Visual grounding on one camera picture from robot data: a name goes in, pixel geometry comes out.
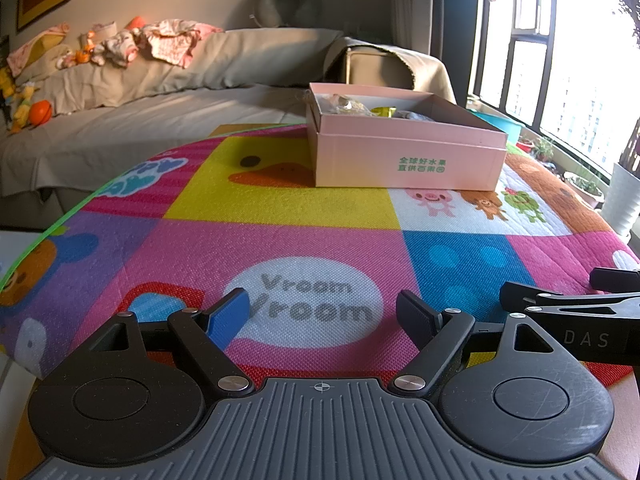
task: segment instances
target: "pink box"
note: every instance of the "pink box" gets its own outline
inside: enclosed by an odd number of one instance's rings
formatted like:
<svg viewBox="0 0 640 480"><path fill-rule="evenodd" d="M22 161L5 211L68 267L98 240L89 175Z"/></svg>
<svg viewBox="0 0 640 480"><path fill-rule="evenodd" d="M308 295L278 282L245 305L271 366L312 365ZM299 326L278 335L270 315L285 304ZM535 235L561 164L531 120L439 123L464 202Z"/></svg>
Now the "pink box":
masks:
<svg viewBox="0 0 640 480"><path fill-rule="evenodd" d="M492 191L507 134L434 94L311 83L306 124L318 187L405 187ZM324 114L318 96L354 97L369 108L395 106L437 122Z"/></svg>

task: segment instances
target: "metal screw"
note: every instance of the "metal screw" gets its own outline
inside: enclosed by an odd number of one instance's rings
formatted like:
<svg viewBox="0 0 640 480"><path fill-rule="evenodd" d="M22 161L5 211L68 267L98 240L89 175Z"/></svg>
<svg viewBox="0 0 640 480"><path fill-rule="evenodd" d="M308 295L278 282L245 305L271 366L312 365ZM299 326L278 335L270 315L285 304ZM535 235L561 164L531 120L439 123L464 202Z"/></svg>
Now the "metal screw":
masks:
<svg viewBox="0 0 640 480"><path fill-rule="evenodd" d="M415 392L423 389L427 383L424 382L422 377L418 377L417 375L401 375L394 379L394 385L400 390Z"/></svg>
<svg viewBox="0 0 640 480"><path fill-rule="evenodd" d="M218 381L218 387L226 392L241 392L249 387L249 381L246 377L228 375Z"/></svg>

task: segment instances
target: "gray curtain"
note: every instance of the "gray curtain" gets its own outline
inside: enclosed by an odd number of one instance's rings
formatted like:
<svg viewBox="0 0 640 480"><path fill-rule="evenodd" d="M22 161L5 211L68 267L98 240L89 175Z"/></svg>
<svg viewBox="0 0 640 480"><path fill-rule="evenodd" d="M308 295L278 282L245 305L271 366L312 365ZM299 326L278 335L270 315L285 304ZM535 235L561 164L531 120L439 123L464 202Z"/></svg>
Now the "gray curtain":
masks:
<svg viewBox="0 0 640 480"><path fill-rule="evenodd" d="M443 0L392 0L394 43L409 50L442 56Z"/></svg>

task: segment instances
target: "yellow frame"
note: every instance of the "yellow frame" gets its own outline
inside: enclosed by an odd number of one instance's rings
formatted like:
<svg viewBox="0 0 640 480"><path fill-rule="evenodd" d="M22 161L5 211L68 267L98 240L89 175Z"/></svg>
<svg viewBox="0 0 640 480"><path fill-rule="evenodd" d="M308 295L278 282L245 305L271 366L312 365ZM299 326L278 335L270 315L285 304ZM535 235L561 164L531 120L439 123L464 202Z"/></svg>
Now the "yellow frame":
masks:
<svg viewBox="0 0 640 480"><path fill-rule="evenodd" d="M18 31L23 30L31 22L34 22L36 19L41 18L48 12L57 9L59 6L66 4L68 1L69 0L43 0L33 7L33 9L28 10L28 12L22 12L24 0L18 0L16 28Z"/></svg>

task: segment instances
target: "gray gripper base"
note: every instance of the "gray gripper base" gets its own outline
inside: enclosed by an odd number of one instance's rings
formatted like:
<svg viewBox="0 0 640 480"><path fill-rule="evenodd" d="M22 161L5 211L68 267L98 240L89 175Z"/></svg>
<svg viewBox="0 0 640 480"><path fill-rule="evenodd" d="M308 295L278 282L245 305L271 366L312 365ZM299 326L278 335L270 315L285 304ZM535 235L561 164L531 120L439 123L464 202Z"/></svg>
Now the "gray gripper base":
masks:
<svg viewBox="0 0 640 480"><path fill-rule="evenodd" d="M564 465L526 467L478 455L441 427L426 402L392 396L374 379L268 379L264 388L253 395L220 401L194 437L160 458L113 468L93 468L49 458L28 478L613 480L617 477L593 456Z"/></svg>

